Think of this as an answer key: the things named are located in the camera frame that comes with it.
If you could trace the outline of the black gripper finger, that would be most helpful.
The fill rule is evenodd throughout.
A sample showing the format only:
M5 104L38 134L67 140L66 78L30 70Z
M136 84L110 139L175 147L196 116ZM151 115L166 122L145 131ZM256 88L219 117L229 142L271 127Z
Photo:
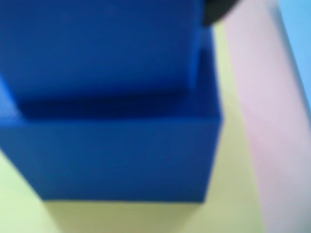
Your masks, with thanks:
M211 25L229 13L239 0L205 0L202 25Z

